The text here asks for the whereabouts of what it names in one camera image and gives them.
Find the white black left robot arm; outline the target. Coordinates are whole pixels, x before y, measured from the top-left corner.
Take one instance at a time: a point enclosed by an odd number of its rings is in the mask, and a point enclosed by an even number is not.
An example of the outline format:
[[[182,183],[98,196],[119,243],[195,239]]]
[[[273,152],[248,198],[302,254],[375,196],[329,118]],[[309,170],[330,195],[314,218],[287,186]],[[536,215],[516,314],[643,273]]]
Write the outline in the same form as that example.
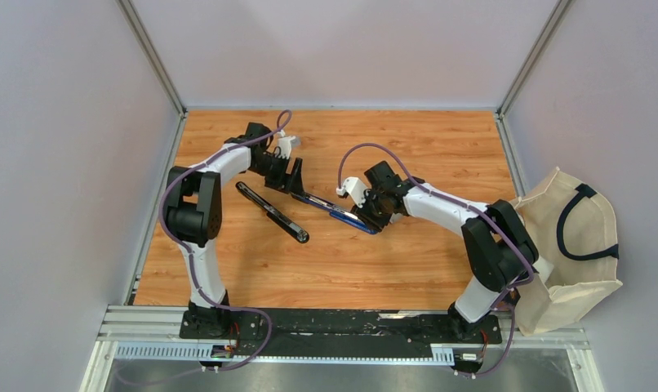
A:
[[[300,177],[301,159],[290,160],[299,143],[299,137],[287,135],[282,126],[272,130],[251,122],[244,134],[228,138],[211,157],[169,171],[158,219],[185,260],[190,284],[187,326],[201,327],[220,339],[233,325],[234,309],[229,306],[216,256],[223,187],[238,174],[251,171],[262,176],[268,187],[289,192]]]

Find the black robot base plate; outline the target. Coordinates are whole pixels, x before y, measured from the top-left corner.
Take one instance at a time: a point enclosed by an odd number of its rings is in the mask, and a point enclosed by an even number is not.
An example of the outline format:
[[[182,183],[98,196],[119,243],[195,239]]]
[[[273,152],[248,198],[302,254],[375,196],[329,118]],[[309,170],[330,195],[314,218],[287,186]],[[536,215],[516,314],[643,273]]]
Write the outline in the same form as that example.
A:
[[[233,343],[239,356],[259,350],[263,356],[342,359],[424,359],[433,344],[482,348],[502,342],[498,319],[491,314],[472,327],[442,312],[397,310],[272,308],[232,312],[231,321],[228,331],[218,333],[187,326],[184,313],[179,336]]]

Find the black stapler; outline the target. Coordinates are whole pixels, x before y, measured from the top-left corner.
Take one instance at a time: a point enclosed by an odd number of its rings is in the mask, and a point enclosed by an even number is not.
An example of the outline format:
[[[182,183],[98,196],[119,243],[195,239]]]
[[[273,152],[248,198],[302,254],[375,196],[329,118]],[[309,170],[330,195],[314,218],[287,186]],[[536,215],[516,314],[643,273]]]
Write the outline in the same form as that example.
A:
[[[283,229],[287,234],[293,237],[298,243],[307,243],[309,241],[309,233],[301,228],[297,223],[291,220],[288,216],[280,212],[266,199],[262,198],[257,192],[252,190],[248,185],[242,181],[235,184],[236,190],[245,198],[253,202],[257,207],[265,212],[265,215],[274,222],[277,226]]]

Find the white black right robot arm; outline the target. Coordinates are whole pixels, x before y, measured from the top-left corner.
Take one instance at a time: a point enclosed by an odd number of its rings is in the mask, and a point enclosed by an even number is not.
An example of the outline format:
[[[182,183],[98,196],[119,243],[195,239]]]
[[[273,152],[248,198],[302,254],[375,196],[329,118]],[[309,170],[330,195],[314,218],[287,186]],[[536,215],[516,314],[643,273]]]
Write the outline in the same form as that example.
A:
[[[373,231],[397,216],[430,221],[461,237],[473,277],[451,305],[448,329],[461,342],[481,331],[483,319],[516,283],[545,282],[553,270],[527,232],[522,217],[505,200],[472,202],[443,193],[420,179],[403,179],[382,161],[351,176],[336,192],[353,200],[352,209]]]

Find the blue stapler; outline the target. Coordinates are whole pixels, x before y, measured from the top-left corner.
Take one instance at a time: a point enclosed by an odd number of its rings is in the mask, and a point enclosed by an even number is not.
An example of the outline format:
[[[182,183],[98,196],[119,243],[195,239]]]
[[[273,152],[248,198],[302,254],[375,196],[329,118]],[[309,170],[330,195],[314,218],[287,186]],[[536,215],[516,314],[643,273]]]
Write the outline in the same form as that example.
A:
[[[312,207],[319,208],[329,214],[330,217],[343,222],[347,225],[350,225],[354,227],[355,229],[359,229],[362,232],[365,232],[367,234],[377,234],[375,230],[370,229],[365,222],[360,220],[355,214],[350,212],[349,210],[334,204],[332,202],[329,202],[323,198],[319,198],[318,196],[309,194],[307,192],[304,192],[302,194],[295,194],[291,193],[291,196],[298,201],[301,201],[302,203],[306,203]]]

